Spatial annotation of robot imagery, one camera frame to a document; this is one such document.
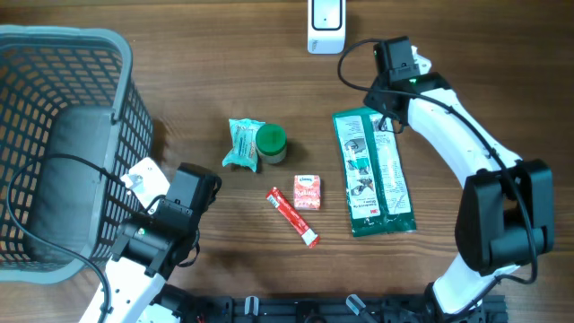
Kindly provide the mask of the green 3M gloves package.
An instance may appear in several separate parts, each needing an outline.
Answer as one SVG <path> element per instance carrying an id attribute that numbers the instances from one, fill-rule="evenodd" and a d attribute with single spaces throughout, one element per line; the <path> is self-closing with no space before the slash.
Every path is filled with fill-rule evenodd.
<path id="1" fill-rule="evenodd" d="M 416 221 L 393 121 L 364 107 L 333 115 L 352 236 L 405 233 Z"/>

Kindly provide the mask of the small red candy box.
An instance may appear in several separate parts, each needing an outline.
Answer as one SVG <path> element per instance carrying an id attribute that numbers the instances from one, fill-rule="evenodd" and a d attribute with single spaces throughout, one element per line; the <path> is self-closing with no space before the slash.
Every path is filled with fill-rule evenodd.
<path id="1" fill-rule="evenodd" d="M 319 210 L 321 206 L 320 177 L 318 175 L 295 175 L 293 199 L 297 210 Z"/>

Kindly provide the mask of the green lid white jar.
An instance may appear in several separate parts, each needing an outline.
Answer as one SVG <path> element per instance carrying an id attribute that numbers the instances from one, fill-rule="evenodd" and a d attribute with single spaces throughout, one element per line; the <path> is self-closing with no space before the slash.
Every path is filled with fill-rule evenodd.
<path id="1" fill-rule="evenodd" d="M 276 124 L 264 124 L 257 130 L 256 147 L 264 163 L 281 162 L 287 153 L 287 136 L 282 127 Z"/>

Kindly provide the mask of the long red snack stick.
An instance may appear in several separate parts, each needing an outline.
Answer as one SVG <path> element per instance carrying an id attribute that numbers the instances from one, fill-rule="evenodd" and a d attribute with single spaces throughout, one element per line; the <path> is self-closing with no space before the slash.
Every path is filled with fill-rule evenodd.
<path id="1" fill-rule="evenodd" d="M 313 249 L 319 243 L 319 235 L 315 233 L 277 187 L 273 187 L 267 193 L 266 200 L 291 224 L 308 248 Z"/>

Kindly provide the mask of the teal white tissue packet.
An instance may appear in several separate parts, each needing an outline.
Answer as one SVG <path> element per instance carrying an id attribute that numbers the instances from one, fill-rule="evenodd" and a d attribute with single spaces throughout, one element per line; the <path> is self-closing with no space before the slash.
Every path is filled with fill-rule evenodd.
<path id="1" fill-rule="evenodd" d="M 258 153 L 256 136 L 257 131 L 265 122 L 256 121 L 249 118 L 230 119 L 230 136 L 232 148 L 222 160 L 222 166 L 234 164 L 240 167 L 247 167 L 253 172 L 257 172 Z"/>

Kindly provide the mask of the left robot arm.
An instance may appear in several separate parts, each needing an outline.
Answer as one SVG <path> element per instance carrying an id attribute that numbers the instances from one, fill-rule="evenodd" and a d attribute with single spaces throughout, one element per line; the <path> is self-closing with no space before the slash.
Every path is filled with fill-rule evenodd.
<path id="1" fill-rule="evenodd" d="M 80 321 L 182 322 L 190 296 L 167 282 L 175 268 L 195 263 L 199 222 L 222 180 L 191 163 L 180 164 L 168 180 L 151 158 L 121 179 L 143 208 L 120 224 L 105 266 L 108 281 Z"/>

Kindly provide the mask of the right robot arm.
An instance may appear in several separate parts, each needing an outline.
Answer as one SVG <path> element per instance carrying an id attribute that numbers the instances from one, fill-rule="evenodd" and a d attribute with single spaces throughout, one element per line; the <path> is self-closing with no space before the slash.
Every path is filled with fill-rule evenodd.
<path id="1" fill-rule="evenodd" d="M 430 285 L 427 303 L 436 321 L 468 319 L 500 281 L 535 281 L 538 256 L 554 244 L 552 171 L 490 135 L 407 37 L 377 40 L 373 54 L 377 76 L 365 104 L 424 137 L 463 188 L 457 257 Z"/>

